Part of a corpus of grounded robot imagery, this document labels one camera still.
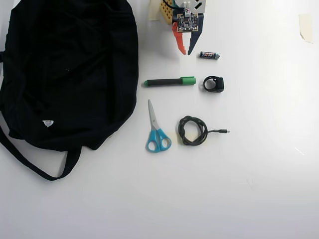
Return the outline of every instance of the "coiled cable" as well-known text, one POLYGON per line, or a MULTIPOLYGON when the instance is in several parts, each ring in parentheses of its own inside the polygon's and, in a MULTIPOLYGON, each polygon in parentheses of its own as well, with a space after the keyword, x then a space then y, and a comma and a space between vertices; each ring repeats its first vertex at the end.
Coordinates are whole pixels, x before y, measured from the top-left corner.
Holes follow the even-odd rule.
POLYGON ((178 133, 181 139, 183 140, 183 144, 189 145, 189 146, 198 146, 204 143, 207 140, 208 134, 209 133, 229 133, 230 131, 227 129, 214 129, 211 131, 208 131, 207 125, 205 124, 204 121, 202 121, 199 118, 196 117, 191 117, 191 116, 185 116, 179 121, 179 126, 178 126, 178 133), (200 136, 195 139, 194 141, 190 141, 189 139, 186 138, 185 136, 185 125, 188 122, 194 122, 197 124, 199 130, 200 130, 200 136))

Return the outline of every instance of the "blue scissors handle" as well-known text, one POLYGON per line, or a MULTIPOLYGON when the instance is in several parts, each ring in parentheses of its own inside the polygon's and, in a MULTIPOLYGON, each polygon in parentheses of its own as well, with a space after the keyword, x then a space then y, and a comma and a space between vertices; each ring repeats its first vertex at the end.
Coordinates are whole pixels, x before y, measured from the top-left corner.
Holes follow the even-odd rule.
POLYGON ((171 147, 171 139, 163 132, 160 128, 158 130, 152 130, 150 133, 150 137, 147 143, 147 149, 149 152, 158 153, 161 151, 166 151, 171 147), (154 143, 155 149, 150 149, 150 143, 154 143))

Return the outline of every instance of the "orange plastic part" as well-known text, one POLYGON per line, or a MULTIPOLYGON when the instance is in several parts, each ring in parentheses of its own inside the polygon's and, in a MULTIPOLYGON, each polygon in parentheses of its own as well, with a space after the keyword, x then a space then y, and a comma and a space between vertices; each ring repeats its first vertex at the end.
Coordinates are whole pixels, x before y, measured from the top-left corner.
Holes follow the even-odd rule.
POLYGON ((179 50, 181 51, 181 53, 186 55, 186 50, 185 50, 184 43, 183 43, 183 33, 177 31, 177 22, 173 23, 172 30, 173 30, 174 36, 176 38, 179 50))

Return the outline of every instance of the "black ring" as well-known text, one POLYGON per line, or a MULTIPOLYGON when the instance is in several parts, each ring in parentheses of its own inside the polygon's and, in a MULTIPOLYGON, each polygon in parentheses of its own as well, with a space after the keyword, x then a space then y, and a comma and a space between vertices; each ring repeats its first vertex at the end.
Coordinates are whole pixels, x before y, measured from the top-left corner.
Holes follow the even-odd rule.
POLYGON ((203 87, 208 92, 223 92, 224 91, 224 79, 217 76, 209 76, 204 80, 203 87), (212 89, 206 87, 206 83, 209 80, 213 80, 216 83, 216 86, 212 89))

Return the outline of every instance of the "wire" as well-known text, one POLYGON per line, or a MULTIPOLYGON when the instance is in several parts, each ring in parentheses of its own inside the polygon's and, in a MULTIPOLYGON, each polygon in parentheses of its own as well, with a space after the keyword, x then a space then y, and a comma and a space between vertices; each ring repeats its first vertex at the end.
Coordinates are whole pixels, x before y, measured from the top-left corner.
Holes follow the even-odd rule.
POLYGON ((178 133, 181 139, 183 140, 183 144, 188 145, 188 146, 198 146, 204 143, 207 140, 208 134, 209 133, 229 133, 230 131, 227 129, 214 129, 211 131, 208 131, 207 125, 205 124, 204 121, 202 121, 199 118, 196 117, 191 117, 191 116, 185 116, 179 121, 179 126, 178 126, 178 133), (189 122, 192 121, 197 124, 200 130, 200 136, 195 139, 194 141, 190 141, 185 137, 185 125, 189 122))
POLYGON ((162 0, 165 4, 166 4, 166 6, 168 6, 169 8, 171 8, 171 9, 175 9, 175 10, 181 10, 181 9, 184 9, 183 7, 175 7, 175 6, 171 6, 171 5, 169 5, 165 0, 162 0))

